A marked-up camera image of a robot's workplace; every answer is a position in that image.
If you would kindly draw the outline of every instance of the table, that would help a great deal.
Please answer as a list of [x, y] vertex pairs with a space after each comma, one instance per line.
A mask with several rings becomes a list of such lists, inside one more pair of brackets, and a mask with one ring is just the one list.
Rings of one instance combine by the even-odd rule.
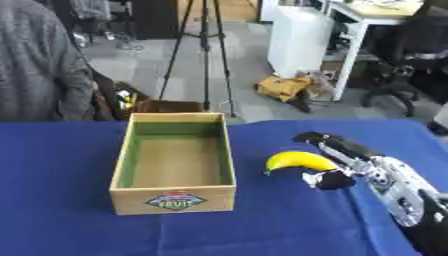
[[323, 6], [325, 6], [323, 7], [323, 10], [327, 11], [328, 16], [340, 13], [355, 20], [359, 24], [353, 39], [350, 41], [350, 48], [340, 71], [339, 79], [335, 85], [334, 100], [337, 101], [342, 98], [369, 27], [372, 25], [399, 25], [406, 17], [412, 16], [420, 8], [421, 3], [410, 1], [409, 3], [402, 3], [395, 6], [396, 9], [385, 9], [363, 1], [347, 4], [328, 0], [327, 4], [328, 9], [325, 8], [326, 4], [323, 4]]
[[262, 175], [299, 132], [349, 136], [448, 191], [448, 148], [406, 120], [270, 121], [229, 127], [233, 212], [116, 216], [107, 193], [125, 123], [0, 124], [0, 255], [416, 255], [360, 181], [319, 191], [298, 170]]

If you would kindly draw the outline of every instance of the white desk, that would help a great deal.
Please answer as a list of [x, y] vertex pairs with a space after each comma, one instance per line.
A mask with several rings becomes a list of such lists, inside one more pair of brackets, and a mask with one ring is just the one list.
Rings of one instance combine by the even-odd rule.
[[356, 57], [361, 49], [362, 42], [369, 26], [371, 25], [389, 25], [394, 26], [403, 22], [406, 17], [413, 15], [421, 4], [413, 3], [403, 6], [396, 6], [393, 9], [381, 8], [367, 3], [354, 2], [345, 4], [341, 2], [330, 1], [328, 4], [327, 15], [332, 17], [335, 13], [341, 13], [358, 22], [358, 29], [350, 42], [350, 48], [344, 60], [339, 79], [335, 85], [334, 100], [342, 98], [347, 85]]

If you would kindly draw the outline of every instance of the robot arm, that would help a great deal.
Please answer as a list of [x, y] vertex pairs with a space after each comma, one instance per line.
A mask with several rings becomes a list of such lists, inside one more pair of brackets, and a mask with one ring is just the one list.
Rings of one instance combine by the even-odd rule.
[[312, 187], [337, 189], [365, 179], [414, 248], [428, 256], [448, 255], [448, 194], [438, 192], [410, 166], [341, 136], [307, 132], [306, 142], [338, 166], [303, 179]]

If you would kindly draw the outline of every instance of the tripod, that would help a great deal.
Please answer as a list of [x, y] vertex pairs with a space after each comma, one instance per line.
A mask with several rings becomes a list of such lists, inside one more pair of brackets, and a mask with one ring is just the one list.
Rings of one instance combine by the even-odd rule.
[[201, 32], [199, 35], [192, 35], [189, 33], [185, 33], [185, 28], [187, 25], [188, 17], [190, 16], [191, 9], [193, 7], [193, 1], [189, 0], [187, 4], [187, 9], [185, 12], [185, 16], [182, 20], [180, 32], [177, 36], [176, 45], [174, 46], [173, 55], [171, 56], [170, 64], [168, 66], [168, 70], [164, 76], [164, 83], [162, 86], [162, 90], [160, 92], [159, 100], [163, 98], [163, 95], [165, 93], [166, 87], [168, 85], [168, 81], [170, 79], [171, 71], [173, 69], [174, 62], [176, 61], [177, 52], [179, 51], [179, 45], [182, 41], [183, 35], [193, 36], [197, 37], [200, 40], [200, 46], [204, 57], [204, 110], [209, 111], [210, 110], [210, 85], [209, 85], [209, 53], [210, 53], [210, 44], [209, 44], [209, 38], [217, 36], [220, 42], [221, 47], [221, 55], [222, 55], [222, 62], [224, 67], [224, 75], [226, 79], [227, 84], [227, 96], [228, 96], [228, 102], [230, 104], [230, 114], [232, 117], [236, 116], [235, 114], [235, 107], [234, 102], [232, 99], [232, 88], [230, 87], [230, 71], [227, 63], [227, 54], [224, 44], [224, 32], [222, 28], [222, 19], [221, 19], [221, 11], [219, 7], [219, 0], [213, 0], [214, 6], [215, 6], [215, 15], [216, 15], [216, 21], [218, 26], [218, 33], [215, 35], [209, 35], [209, 7], [208, 7], [208, 0], [202, 0], [202, 14], [201, 14]]

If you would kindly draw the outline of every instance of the office chair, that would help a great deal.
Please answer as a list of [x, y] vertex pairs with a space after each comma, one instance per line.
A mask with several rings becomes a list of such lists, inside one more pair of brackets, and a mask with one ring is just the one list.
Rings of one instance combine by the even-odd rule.
[[130, 8], [131, 0], [109, 0], [112, 3], [118, 3], [123, 10], [122, 11], [111, 11], [112, 21], [110, 23], [123, 23], [125, 27], [125, 33], [131, 39], [135, 38], [134, 34], [134, 18], [132, 16], [132, 11]]
[[368, 70], [377, 87], [362, 98], [363, 107], [370, 107], [376, 96], [391, 95], [406, 106], [406, 116], [414, 115], [412, 101], [418, 100], [418, 91], [407, 81], [414, 70], [431, 70], [448, 56], [448, 16], [434, 13], [432, 2], [427, 0], [402, 26], [388, 30], [374, 44], [371, 52], [380, 62]]

